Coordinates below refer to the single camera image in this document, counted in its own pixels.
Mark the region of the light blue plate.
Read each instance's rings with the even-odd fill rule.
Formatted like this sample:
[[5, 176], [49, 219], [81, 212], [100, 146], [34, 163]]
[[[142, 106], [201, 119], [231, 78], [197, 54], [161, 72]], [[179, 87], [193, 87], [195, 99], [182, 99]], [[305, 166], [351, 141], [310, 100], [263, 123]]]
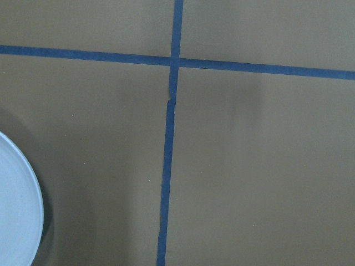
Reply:
[[1, 133], [1, 265], [31, 265], [43, 225], [37, 177], [23, 152]]

